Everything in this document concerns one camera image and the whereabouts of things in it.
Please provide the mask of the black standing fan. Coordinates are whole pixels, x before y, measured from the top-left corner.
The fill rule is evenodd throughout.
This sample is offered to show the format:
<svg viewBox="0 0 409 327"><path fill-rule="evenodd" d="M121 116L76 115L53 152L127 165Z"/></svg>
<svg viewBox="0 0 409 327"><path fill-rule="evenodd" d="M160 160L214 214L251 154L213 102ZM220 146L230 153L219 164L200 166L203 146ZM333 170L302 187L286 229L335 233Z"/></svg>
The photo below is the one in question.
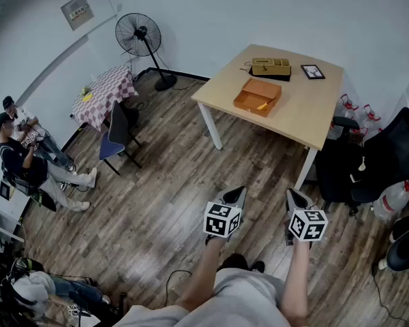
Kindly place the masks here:
<svg viewBox="0 0 409 327"><path fill-rule="evenodd" d="M156 91L165 91L177 83L177 77L164 75L157 63L155 54L162 43L160 28L153 19L140 13L126 14L117 21L115 26L116 39L122 49L137 57L151 57L160 79L155 83Z"/></svg>

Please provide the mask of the light wooden table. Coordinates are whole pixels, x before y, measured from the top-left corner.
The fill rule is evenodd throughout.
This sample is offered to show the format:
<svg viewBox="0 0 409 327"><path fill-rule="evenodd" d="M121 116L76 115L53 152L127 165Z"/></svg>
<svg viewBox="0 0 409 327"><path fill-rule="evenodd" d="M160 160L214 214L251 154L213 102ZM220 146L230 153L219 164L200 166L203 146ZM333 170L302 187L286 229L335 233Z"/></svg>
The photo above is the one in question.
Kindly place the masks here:
<svg viewBox="0 0 409 327"><path fill-rule="evenodd" d="M281 86L282 96L266 118L236 108L233 104L243 85L251 78L241 68L256 57L288 59L292 67L289 82L273 81L273 84ZM317 65L325 79L308 79L301 65ZM338 65L287 50L251 44L197 90L192 99L198 104L216 149L222 148L222 142L210 112L212 108L309 147L294 186L300 189L317 152L323 148L341 93L343 76L344 70Z"/></svg>

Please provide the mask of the black framed antler picture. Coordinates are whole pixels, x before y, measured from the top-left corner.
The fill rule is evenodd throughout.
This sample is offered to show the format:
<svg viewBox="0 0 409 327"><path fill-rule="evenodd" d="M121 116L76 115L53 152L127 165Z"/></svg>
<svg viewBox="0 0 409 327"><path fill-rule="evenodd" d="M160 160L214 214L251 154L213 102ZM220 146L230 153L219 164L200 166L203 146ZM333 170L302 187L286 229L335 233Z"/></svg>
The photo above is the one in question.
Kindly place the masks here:
<svg viewBox="0 0 409 327"><path fill-rule="evenodd" d="M323 80L325 79L324 74L320 71L317 65L301 65L301 69L304 74L310 80Z"/></svg>

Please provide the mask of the person's black trouser legs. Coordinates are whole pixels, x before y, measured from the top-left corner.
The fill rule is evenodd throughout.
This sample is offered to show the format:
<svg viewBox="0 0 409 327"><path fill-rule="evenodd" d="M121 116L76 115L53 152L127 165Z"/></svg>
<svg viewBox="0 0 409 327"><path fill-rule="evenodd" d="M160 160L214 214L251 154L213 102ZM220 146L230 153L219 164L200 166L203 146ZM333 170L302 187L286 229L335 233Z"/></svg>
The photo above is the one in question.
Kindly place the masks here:
<svg viewBox="0 0 409 327"><path fill-rule="evenodd" d="M239 253L233 253L227 257L217 269L217 271L223 270L225 268L238 268L242 270L249 270L249 266L245 257Z"/></svg>

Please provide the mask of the black office chair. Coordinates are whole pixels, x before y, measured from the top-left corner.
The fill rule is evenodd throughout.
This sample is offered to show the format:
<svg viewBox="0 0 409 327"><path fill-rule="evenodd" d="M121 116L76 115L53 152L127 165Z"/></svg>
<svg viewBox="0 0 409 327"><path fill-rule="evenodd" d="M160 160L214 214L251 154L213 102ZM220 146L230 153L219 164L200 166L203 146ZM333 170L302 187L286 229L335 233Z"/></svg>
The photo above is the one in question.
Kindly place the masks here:
<svg viewBox="0 0 409 327"><path fill-rule="evenodd" d="M315 158L317 185L326 207L332 202L350 207L376 201L396 183L409 180L409 108L363 145L345 138L327 139Z"/></svg>

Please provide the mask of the black round stool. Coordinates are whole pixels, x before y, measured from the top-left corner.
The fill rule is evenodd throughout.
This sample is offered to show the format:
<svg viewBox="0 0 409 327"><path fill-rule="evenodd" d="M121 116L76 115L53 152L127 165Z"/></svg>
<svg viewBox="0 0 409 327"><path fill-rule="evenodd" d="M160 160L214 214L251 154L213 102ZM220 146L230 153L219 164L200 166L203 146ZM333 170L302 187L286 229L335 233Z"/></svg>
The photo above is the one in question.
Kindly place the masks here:
<svg viewBox="0 0 409 327"><path fill-rule="evenodd" d="M120 103L120 107L127 119L128 129L131 130L138 123L139 110L136 108L128 108L123 102Z"/></svg>

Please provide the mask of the grey wall electrical panel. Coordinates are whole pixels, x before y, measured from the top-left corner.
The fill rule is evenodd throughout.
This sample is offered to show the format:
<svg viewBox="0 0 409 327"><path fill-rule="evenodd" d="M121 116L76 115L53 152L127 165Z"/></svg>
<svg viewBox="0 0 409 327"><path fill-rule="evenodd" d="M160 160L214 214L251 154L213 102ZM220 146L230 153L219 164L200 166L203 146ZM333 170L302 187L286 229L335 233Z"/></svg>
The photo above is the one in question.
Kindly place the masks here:
<svg viewBox="0 0 409 327"><path fill-rule="evenodd" d="M93 18L87 0L71 0L61 7L61 11L73 31Z"/></svg>

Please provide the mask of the person's right forearm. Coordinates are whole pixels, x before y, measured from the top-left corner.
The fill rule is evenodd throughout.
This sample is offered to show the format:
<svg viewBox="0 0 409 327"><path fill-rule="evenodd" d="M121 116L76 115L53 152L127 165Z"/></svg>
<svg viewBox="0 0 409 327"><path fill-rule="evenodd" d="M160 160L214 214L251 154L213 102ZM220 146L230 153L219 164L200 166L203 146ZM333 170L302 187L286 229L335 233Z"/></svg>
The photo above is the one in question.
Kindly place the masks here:
<svg viewBox="0 0 409 327"><path fill-rule="evenodd" d="M294 239L280 311L292 327L307 325L309 242Z"/></svg>

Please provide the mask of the person's grey shirt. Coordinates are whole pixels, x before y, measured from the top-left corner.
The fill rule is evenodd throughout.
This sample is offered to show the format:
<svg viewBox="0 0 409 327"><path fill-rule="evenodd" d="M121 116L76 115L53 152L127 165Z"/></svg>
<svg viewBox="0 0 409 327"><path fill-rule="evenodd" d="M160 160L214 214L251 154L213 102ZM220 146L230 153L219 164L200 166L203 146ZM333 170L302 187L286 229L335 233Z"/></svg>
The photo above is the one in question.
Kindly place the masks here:
<svg viewBox="0 0 409 327"><path fill-rule="evenodd" d="M283 291L284 282L271 275L225 268L216 274L213 296L192 312L134 305L113 327L290 327L279 310Z"/></svg>

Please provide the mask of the checkered cloth covered table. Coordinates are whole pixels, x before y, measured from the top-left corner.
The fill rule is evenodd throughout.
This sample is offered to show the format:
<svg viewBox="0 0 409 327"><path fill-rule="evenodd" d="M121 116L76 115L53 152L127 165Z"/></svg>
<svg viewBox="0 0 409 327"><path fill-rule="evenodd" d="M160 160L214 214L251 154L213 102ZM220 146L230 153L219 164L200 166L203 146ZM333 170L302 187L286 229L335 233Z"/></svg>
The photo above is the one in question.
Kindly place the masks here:
<svg viewBox="0 0 409 327"><path fill-rule="evenodd" d="M81 94L78 94L72 105L72 118L82 126L89 124L101 131L102 124L110 117L115 101L138 96L134 88L133 74L126 65L117 66L98 76L95 81L87 85L91 89L93 97L88 102L83 102Z"/></svg>

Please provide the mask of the person's left forearm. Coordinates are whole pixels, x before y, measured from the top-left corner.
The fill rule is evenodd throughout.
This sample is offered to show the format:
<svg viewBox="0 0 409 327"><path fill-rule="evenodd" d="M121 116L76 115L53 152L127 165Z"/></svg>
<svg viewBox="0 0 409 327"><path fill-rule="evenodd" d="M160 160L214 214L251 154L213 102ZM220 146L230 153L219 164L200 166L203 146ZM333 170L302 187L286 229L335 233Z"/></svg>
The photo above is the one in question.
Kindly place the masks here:
<svg viewBox="0 0 409 327"><path fill-rule="evenodd" d="M225 243L225 238L209 239L186 289L175 303L176 306L192 312L212 298L216 272L230 264L227 258L219 265L220 251Z"/></svg>

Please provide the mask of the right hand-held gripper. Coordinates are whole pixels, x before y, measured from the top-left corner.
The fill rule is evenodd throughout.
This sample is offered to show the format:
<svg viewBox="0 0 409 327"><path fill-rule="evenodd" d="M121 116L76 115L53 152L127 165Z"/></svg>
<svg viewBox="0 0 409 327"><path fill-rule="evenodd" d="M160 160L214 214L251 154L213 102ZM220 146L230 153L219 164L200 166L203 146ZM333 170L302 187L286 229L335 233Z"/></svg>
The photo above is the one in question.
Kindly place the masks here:
<svg viewBox="0 0 409 327"><path fill-rule="evenodd" d="M314 202L299 190L288 188L286 191L286 212L290 219L286 226L286 245L294 245L294 239L300 242L320 241L328 225L323 210L312 209Z"/></svg>

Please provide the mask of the black chair blue seat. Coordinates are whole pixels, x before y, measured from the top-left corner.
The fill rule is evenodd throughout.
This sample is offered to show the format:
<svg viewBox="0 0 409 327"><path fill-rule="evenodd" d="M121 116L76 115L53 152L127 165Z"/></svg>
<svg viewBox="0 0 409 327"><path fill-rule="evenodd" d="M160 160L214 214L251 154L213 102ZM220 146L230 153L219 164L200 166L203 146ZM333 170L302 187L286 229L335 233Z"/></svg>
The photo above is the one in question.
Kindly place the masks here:
<svg viewBox="0 0 409 327"><path fill-rule="evenodd" d="M118 101L115 101L110 116L110 126L103 135L100 144L99 160L103 161L117 175L119 172L108 162L108 158L114 155L125 153L134 164L141 168L141 165L127 152L129 138L131 138L139 147L142 145L137 141L134 135L129 131L129 121Z"/></svg>

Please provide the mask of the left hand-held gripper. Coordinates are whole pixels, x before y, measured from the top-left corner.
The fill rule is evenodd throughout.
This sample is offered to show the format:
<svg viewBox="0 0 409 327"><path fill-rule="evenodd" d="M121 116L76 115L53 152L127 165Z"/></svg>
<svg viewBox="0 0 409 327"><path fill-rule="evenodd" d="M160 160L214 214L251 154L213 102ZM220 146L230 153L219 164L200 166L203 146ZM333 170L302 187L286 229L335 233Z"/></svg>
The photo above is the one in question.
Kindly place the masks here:
<svg viewBox="0 0 409 327"><path fill-rule="evenodd" d="M203 232L207 235L206 245L212 238L230 240L241 225L246 195L245 186L228 188L217 194L215 202L207 202L203 221Z"/></svg>

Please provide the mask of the orange box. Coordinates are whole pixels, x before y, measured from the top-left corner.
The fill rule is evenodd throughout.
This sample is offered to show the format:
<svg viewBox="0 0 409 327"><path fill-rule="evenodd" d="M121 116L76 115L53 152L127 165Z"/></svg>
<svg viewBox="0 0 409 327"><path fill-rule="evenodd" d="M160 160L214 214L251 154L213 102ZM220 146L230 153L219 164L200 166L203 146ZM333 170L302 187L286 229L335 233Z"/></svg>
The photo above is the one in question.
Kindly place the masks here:
<svg viewBox="0 0 409 327"><path fill-rule="evenodd" d="M234 99L233 104L236 108L244 111L257 114L261 117L268 117L281 95L282 88L279 85L250 78ZM267 102L272 102L268 110L256 109Z"/></svg>

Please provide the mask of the white shelf unit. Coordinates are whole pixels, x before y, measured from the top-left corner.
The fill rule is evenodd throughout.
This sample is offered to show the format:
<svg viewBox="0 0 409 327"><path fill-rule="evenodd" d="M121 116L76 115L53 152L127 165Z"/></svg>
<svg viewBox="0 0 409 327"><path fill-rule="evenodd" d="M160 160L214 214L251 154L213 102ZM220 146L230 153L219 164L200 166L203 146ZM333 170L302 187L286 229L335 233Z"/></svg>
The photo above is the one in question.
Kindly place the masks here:
<svg viewBox="0 0 409 327"><path fill-rule="evenodd" d="M25 243L24 238L16 233L21 227L20 218L24 213L29 198L21 191L12 186L10 187L9 201L0 196L0 250L3 249L5 241Z"/></svg>

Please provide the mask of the woven wicker basket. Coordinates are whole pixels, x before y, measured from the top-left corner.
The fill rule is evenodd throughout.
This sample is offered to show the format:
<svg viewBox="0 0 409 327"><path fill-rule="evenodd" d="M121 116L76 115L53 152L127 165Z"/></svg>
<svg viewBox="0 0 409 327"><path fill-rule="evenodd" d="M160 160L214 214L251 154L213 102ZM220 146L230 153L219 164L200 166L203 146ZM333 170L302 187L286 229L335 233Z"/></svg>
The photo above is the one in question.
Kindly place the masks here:
<svg viewBox="0 0 409 327"><path fill-rule="evenodd" d="M288 59L253 58L252 73L255 76L290 76L291 65Z"/></svg>

